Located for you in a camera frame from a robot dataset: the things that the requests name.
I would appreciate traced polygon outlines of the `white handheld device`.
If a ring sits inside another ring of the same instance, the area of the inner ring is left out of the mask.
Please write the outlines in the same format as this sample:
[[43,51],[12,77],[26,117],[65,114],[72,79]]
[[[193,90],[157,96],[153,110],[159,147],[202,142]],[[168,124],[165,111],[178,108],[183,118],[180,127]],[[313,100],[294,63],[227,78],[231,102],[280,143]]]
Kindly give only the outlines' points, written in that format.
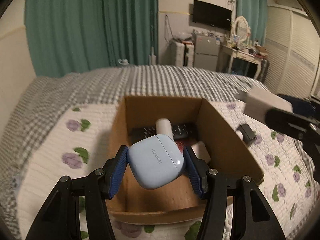
[[174,140],[171,122],[169,121],[169,119],[160,118],[156,121],[156,133],[167,135],[172,140]]

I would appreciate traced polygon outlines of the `white charger cube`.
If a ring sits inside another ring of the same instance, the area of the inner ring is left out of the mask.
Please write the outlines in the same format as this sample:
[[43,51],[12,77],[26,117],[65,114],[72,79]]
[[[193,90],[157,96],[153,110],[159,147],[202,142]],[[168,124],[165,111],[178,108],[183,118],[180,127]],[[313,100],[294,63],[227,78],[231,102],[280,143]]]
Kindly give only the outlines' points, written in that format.
[[259,87],[253,87],[249,92],[241,90],[235,94],[235,98],[245,103],[245,115],[263,124],[266,124],[266,113],[273,108],[293,113],[290,102]]

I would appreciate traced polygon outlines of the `white suitcase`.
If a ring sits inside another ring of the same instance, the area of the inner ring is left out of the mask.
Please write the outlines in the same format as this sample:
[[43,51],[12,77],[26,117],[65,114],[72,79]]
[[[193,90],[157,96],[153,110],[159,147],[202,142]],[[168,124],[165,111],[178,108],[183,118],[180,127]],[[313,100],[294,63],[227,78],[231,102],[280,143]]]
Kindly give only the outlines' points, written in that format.
[[172,65],[177,67],[193,67],[194,64],[194,44],[193,42],[174,41],[171,43]]

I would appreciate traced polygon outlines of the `black remote control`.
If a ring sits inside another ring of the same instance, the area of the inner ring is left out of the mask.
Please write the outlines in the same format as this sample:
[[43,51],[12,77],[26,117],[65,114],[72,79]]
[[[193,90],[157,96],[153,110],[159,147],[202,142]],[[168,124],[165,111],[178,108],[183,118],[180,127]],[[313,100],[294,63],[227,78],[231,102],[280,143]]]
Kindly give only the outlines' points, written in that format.
[[134,128],[130,135],[132,142],[138,142],[157,134],[164,134],[171,137],[172,140],[195,139],[198,140],[198,131],[194,123],[185,123],[169,127],[169,123],[158,123],[157,126]]

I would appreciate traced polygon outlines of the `white floral quilt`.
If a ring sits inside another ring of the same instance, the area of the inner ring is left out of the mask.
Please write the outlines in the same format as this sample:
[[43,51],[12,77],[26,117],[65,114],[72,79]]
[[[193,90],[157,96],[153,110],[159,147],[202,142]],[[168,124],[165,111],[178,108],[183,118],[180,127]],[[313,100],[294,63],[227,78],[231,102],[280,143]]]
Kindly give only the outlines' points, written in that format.
[[[313,165],[300,142],[278,134],[244,115],[243,103],[213,103],[232,128],[247,123],[257,134],[249,150],[265,176],[260,189],[269,201],[288,239],[293,239],[315,207],[319,185]],[[17,194],[17,217],[22,237],[61,176],[85,176],[102,167],[117,105],[91,104],[69,109],[32,154]]]

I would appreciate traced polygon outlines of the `grey checkered bedsheet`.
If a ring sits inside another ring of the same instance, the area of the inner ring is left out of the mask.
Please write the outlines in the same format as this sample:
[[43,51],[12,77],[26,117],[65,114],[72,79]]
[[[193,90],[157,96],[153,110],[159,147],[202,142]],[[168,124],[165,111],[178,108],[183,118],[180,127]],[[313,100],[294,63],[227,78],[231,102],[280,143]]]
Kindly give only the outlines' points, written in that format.
[[20,238],[16,180],[32,152],[67,109],[90,103],[118,103],[127,95],[233,102],[237,91],[247,92],[252,87],[264,85],[246,76],[164,65],[101,68],[61,78],[36,78],[10,113],[1,137],[1,218]]

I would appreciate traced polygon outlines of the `black wall television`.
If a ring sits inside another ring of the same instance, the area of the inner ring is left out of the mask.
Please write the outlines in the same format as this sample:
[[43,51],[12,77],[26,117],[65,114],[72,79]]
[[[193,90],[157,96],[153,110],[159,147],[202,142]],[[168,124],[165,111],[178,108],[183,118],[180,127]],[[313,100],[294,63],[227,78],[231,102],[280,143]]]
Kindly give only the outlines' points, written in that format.
[[193,22],[210,25],[223,30],[230,31],[232,11],[211,3],[194,0]]

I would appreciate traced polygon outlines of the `teal corner curtain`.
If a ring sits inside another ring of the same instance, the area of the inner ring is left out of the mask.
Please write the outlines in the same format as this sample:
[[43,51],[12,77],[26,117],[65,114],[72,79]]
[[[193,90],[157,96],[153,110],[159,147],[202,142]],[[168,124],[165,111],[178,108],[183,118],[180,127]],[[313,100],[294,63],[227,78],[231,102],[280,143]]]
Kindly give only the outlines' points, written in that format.
[[251,28],[251,40],[265,43],[267,0],[236,0],[236,16],[244,16]]

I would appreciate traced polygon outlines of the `open cardboard box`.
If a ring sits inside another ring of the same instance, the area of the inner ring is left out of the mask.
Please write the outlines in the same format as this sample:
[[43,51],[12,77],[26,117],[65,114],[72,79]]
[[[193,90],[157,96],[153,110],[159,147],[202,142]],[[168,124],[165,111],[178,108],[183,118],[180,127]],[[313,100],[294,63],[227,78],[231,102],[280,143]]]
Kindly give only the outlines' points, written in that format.
[[108,157],[122,145],[129,146],[130,165],[118,193],[107,201],[109,213],[130,224],[170,224],[201,218],[205,201],[194,192],[183,173],[178,148],[166,150],[173,141],[167,135],[134,139],[136,129],[153,126],[161,118],[174,125],[196,126],[196,140],[204,144],[209,167],[230,178],[264,179],[261,166],[235,133],[241,112],[239,103],[209,102],[200,98],[128,96],[118,106],[110,133]]

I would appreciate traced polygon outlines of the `grey small refrigerator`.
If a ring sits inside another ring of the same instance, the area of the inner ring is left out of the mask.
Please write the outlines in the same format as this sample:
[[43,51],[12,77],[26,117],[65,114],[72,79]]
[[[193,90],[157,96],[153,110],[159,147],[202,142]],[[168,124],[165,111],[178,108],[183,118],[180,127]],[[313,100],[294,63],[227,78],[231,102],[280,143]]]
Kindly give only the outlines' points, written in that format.
[[216,71],[220,39],[213,36],[195,35],[194,67]]

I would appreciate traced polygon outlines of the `light blue earbuds case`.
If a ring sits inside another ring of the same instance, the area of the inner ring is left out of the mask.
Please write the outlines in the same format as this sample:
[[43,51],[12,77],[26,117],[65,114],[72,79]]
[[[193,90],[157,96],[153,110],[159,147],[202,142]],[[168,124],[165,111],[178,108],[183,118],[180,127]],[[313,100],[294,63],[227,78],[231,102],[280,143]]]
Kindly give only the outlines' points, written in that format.
[[128,161],[139,185],[154,190],[178,178],[184,170],[184,157],[167,135],[143,139],[128,150]]

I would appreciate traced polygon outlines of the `oval white vanity mirror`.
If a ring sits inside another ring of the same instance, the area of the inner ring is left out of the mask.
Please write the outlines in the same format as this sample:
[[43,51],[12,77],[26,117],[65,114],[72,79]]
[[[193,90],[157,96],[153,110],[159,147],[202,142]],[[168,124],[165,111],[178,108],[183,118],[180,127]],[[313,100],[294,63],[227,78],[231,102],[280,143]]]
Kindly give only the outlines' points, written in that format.
[[239,37],[239,42],[246,42],[251,35],[251,28],[244,16],[238,16],[232,28],[232,33]]

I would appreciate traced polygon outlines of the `dark suitcase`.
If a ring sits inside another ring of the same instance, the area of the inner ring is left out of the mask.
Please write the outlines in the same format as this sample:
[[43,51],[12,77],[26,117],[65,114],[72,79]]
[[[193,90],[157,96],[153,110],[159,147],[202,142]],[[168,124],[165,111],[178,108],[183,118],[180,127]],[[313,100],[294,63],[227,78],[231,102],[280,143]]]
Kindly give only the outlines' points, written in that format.
[[268,60],[263,59],[261,61],[261,71],[260,71],[259,76],[258,76],[258,81],[260,81],[262,83],[265,82],[269,65],[270,65],[270,62]]

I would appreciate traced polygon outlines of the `white dressing table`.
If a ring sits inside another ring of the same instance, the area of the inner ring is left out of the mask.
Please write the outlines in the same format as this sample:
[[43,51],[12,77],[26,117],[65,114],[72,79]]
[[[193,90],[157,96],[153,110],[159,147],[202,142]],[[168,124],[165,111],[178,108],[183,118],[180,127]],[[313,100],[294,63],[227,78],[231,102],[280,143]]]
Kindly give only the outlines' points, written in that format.
[[218,72],[231,74],[233,61],[235,59],[255,64],[257,66],[257,70],[254,74],[253,79],[258,79],[262,69],[262,59],[250,53],[245,53],[243,51],[233,49],[226,45],[220,46],[216,70]]

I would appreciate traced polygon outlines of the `white louvered wardrobe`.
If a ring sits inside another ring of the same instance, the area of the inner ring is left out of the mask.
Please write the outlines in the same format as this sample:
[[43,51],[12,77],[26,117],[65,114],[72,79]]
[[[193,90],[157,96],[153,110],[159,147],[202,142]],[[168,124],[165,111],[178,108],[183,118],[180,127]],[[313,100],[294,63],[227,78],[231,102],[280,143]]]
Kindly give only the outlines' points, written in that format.
[[265,48],[270,63],[264,81],[275,94],[306,98],[319,77],[319,35],[305,12],[268,6]]

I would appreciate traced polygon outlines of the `clear water jug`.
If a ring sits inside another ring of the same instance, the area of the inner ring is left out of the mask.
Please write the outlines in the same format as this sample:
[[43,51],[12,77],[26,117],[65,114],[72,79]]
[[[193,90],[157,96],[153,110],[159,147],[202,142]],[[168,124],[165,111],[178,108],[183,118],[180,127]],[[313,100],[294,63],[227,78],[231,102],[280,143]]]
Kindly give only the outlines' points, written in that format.
[[119,60],[118,60],[118,64],[119,64],[119,66],[121,66],[121,67],[129,67],[129,66],[132,66],[132,64],[130,64],[127,59],[119,59]]

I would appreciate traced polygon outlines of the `green window curtain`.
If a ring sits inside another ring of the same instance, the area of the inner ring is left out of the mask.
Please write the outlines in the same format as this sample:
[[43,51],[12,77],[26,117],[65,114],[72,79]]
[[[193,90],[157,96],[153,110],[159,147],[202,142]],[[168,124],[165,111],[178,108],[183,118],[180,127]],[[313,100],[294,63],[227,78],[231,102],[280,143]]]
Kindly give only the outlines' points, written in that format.
[[37,76],[62,77],[121,60],[148,64],[158,47],[158,0],[26,0]]

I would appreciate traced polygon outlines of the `black rectangular box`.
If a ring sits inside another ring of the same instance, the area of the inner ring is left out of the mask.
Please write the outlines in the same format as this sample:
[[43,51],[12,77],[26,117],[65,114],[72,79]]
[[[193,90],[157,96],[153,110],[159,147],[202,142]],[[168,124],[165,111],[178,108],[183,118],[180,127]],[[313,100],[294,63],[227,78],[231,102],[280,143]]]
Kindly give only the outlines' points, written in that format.
[[239,125],[235,132],[247,146],[255,142],[257,138],[256,134],[248,124]]

